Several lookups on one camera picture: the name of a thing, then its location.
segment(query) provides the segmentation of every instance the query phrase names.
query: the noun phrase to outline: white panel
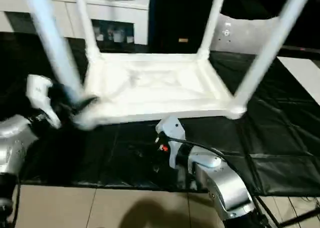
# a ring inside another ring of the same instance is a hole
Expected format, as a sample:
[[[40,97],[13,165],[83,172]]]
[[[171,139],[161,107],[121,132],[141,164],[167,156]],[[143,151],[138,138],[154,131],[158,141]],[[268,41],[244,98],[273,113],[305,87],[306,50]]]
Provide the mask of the white panel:
[[[52,2],[55,18],[64,37],[74,37],[64,2]],[[0,0],[0,11],[30,13],[26,0]]]
[[[320,69],[309,59],[278,59],[320,105]]]
[[[85,38],[77,5],[67,3],[67,11],[69,13],[74,36],[76,38]],[[148,11],[138,9],[127,9],[110,6],[88,5],[88,14],[91,19],[107,20],[116,22],[126,22],[134,24],[134,43],[144,44],[148,42]]]
[[[55,19],[58,27],[64,37],[74,38],[71,21],[68,16],[66,3],[64,2],[53,2]]]
[[[4,12],[0,12],[0,32],[13,32],[13,29]]]
[[[210,49],[221,52],[258,54],[278,21],[279,18],[233,19],[220,14]]]

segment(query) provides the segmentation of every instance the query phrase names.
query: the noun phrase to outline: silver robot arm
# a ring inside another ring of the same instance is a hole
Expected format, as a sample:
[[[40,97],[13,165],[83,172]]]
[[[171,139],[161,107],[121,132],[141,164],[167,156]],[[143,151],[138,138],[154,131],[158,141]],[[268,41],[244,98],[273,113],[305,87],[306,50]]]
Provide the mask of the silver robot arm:
[[[64,99],[63,88],[58,84],[55,87],[44,76],[29,75],[26,96],[32,106],[30,116],[15,115],[0,122],[0,228],[15,226],[17,209],[12,223],[7,218],[13,211],[13,191],[30,145],[47,132],[48,128],[60,128],[62,122],[72,120],[96,100],[92,97],[71,105]],[[55,90],[54,102],[49,97],[50,88]]]
[[[256,207],[241,177],[229,164],[203,147],[179,142],[186,141],[185,130],[179,120],[169,117],[156,126],[159,142],[170,149],[169,165],[184,166],[204,188],[208,189],[214,207],[226,227],[268,227],[268,221],[257,220]]]

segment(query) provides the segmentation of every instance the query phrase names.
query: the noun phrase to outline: black cable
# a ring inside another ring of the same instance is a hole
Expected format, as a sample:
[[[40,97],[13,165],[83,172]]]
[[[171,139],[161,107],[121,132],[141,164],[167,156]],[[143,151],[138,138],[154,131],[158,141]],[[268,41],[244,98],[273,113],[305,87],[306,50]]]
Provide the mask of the black cable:
[[[288,199],[289,199],[290,204],[291,204],[291,206],[292,206],[292,208],[293,208],[293,210],[294,210],[294,212],[295,212],[295,216],[296,216],[296,217],[298,217],[298,214],[297,214],[297,212],[296,212],[296,209],[295,209],[295,207],[294,207],[294,204],[292,204],[292,202],[291,202],[290,197],[288,197]]]
[[[19,177],[16,178],[17,188],[16,188],[16,200],[15,200],[15,209],[14,209],[14,216],[12,220],[11,227],[15,228],[17,219],[18,219],[18,212],[19,212],[19,204],[20,204],[20,192],[21,192],[21,183]]]
[[[191,145],[199,146],[199,147],[201,147],[203,149],[211,151],[212,153],[216,154],[217,156],[219,156],[220,158],[225,160],[224,154],[221,151],[219,151],[219,150],[217,150],[215,148],[207,147],[207,146],[205,146],[203,144],[199,144],[199,143],[188,141],[188,140],[184,140],[184,139],[176,139],[176,138],[171,138],[171,137],[168,137],[168,136],[167,136],[167,138],[168,138],[168,140],[171,140],[171,141],[175,141],[175,142],[179,142],[179,143],[183,143],[183,144],[191,144]]]

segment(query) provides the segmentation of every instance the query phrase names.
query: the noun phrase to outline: cabinet drawer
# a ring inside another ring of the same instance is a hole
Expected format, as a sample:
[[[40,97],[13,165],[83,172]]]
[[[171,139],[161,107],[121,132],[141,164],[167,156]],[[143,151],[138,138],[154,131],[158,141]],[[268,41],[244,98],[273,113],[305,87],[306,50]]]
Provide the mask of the cabinet drawer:
[[[53,10],[54,10],[54,16],[57,21],[58,28],[61,32],[61,34],[64,37],[73,37],[73,31],[71,27],[71,23],[68,17],[66,5],[64,2],[58,2],[54,1],[52,2]],[[15,32],[15,29],[10,24],[10,20],[8,19],[8,16],[6,15],[6,12],[12,12],[12,13],[30,13],[30,8],[27,5],[26,0],[0,0],[0,31],[2,32]],[[21,23],[24,22],[30,22],[26,19],[22,20]]]
[[[84,31],[75,3],[66,4],[67,11],[71,20],[72,29],[76,38],[84,39]],[[88,15],[95,24],[99,21],[113,21],[115,26],[122,26],[122,29],[130,29],[133,24],[133,35],[135,44],[144,44],[148,42],[148,10],[130,9],[122,7],[111,7],[101,5],[87,5]]]

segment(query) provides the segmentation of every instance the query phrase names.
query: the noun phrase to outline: floor tile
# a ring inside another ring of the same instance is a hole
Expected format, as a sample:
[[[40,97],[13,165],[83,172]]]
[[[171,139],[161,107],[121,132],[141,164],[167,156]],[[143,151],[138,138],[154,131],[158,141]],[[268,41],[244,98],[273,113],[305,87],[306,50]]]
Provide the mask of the floor tile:
[[[294,209],[292,205],[290,204],[288,197],[275,197],[276,205],[278,206],[278,209],[280,211],[280,215],[283,219],[283,221],[291,219],[296,217],[297,215],[303,214],[308,210],[311,210],[314,208],[314,205],[308,202],[304,202],[300,197],[291,197],[290,200],[294,206]],[[320,228],[320,224],[317,223],[317,221],[313,219],[305,220],[303,222],[300,222],[301,228],[308,227],[308,228]],[[288,226],[290,228],[300,228],[299,224],[294,224],[291,226]]]
[[[312,197],[290,197],[290,199],[298,215],[314,209],[317,205],[316,198]],[[317,217],[314,217],[300,222],[300,225],[301,228],[320,228],[320,221]]]
[[[266,197],[261,197],[261,199],[264,201],[264,203],[267,205],[267,207],[269,208],[269,210],[272,212],[272,214],[274,215],[274,217],[277,219],[278,222],[282,221],[282,217],[280,215],[280,212],[278,210],[278,207],[276,205],[275,199],[272,196],[266,196]],[[266,211],[263,209],[262,206],[261,210],[262,212],[267,215]]]
[[[223,228],[208,194],[188,194],[191,228]]]
[[[23,185],[16,228],[86,228],[95,189]]]
[[[185,193],[98,189],[88,228],[189,228]]]
[[[307,219],[300,223],[301,228],[320,228],[320,222],[317,217]]]

